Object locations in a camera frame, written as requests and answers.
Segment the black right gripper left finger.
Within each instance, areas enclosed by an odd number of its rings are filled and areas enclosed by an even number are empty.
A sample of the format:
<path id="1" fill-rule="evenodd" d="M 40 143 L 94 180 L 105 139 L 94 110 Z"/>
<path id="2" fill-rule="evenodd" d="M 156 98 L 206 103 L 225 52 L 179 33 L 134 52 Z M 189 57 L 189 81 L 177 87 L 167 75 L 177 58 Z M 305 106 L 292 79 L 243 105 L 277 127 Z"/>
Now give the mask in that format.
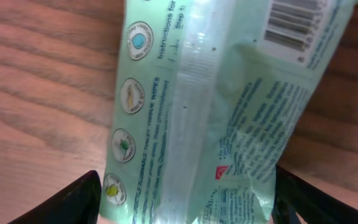
<path id="1" fill-rule="evenodd" d="M 101 181 L 90 170 L 9 224 L 96 224 L 100 201 Z"/>

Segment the green wet wipes pack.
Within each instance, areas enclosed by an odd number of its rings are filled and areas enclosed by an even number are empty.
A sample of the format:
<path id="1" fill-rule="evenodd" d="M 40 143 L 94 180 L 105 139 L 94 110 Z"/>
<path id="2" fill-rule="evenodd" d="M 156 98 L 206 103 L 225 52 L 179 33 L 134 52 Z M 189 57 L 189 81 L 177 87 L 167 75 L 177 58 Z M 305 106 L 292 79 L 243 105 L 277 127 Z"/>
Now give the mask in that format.
<path id="1" fill-rule="evenodd" d="M 99 213 L 267 223 L 355 0 L 126 0 Z"/>

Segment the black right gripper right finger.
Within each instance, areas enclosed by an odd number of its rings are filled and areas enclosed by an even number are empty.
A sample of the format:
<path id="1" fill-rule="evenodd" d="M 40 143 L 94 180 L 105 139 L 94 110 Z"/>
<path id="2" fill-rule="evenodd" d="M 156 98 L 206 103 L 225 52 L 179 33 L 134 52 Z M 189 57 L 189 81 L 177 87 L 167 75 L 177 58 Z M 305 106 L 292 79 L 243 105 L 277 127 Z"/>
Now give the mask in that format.
<path id="1" fill-rule="evenodd" d="M 277 224 L 358 223 L 358 210 L 324 193 L 298 176 L 276 166 L 272 219 Z"/>

